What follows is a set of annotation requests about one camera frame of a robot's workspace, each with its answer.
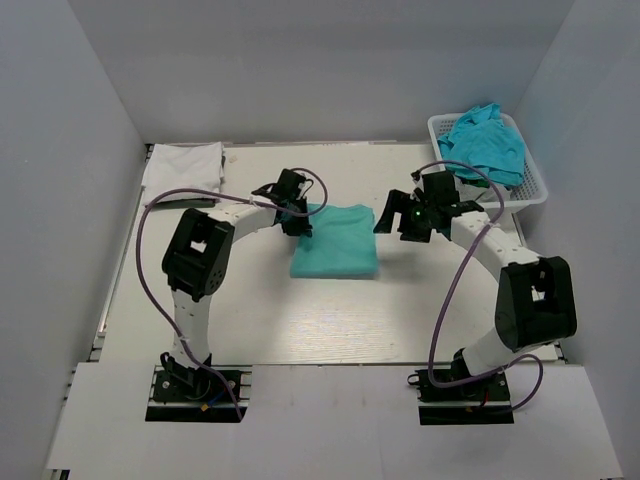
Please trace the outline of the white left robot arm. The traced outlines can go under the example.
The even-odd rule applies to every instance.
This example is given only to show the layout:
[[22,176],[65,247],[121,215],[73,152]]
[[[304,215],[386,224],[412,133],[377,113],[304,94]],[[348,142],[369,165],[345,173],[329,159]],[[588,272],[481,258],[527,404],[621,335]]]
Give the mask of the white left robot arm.
[[210,212],[190,208],[181,216],[161,267],[179,329],[169,357],[184,366],[176,384],[188,398],[202,398],[211,387],[211,374],[200,366],[211,364],[211,299],[225,279],[233,244],[276,225],[288,236],[309,237],[306,183],[303,174],[285,169],[275,183],[254,190],[247,201],[225,203]]

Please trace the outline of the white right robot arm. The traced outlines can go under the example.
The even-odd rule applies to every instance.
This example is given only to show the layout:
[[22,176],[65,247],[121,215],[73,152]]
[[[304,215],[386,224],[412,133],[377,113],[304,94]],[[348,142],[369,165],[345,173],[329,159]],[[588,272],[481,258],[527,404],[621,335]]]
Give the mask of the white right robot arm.
[[414,172],[412,178],[412,192],[389,192],[375,233],[397,230],[403,241],[427,243],[437,232],[465,249],[465,262],[478,260],[498,283],[493,327],[460,349],[450,379],[436,383],[472,399],[486,389],[488,376],[576,334],[570,266],[513,241],[481,205],[461,200],[450,172]]

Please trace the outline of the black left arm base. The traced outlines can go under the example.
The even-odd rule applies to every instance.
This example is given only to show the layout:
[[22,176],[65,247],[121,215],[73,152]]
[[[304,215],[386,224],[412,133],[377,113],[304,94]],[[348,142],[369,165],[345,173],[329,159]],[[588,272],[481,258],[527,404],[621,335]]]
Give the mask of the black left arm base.
[[219,376],[200,367],[184,367],[168,353],[154,368],[146,407],[146,422],[239,423],[248,409],[252,370],[245,366],[222,367]]

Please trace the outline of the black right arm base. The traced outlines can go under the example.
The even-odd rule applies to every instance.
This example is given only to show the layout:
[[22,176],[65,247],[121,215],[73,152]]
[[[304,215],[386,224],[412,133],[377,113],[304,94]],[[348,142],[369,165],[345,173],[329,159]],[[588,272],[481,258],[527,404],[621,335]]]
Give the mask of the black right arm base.
[[478,382],[450,388],[432,384],[427,369],[407,377],[417,390],[421,426],[508,425],[514,423],[506,375],[499,373]]

